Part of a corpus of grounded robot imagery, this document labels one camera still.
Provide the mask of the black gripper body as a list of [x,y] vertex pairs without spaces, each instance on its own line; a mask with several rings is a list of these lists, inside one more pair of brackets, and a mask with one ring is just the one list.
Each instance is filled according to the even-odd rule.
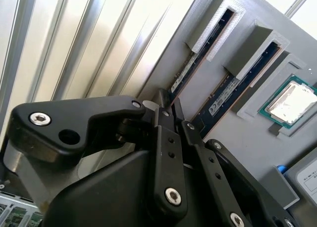
[[194,164],[163,155],[167,179],[154,186],[152,155],[127,155],[70,185],[52,201],[44,227],[216,227],[206,182]]

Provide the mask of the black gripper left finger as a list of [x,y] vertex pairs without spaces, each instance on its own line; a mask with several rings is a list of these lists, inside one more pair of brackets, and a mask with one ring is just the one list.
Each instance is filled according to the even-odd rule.
[[126,95],[24,103],[10,115],[3,161],[46,214],[70,185],[129,154],[152,155],[154,186],[167,179],[171,153],[183,166],[181,138],[167,96],[155,109]]

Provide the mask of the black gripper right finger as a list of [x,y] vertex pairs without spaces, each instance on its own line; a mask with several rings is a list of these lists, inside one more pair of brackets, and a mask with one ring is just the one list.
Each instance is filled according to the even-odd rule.
[[185,141],[189,161],[199,170],[211,197],[217,227],[295,227],[294,218],[269,194],[218,140],[203,142],[198,129],[185,120],[181,102],[172,112]]

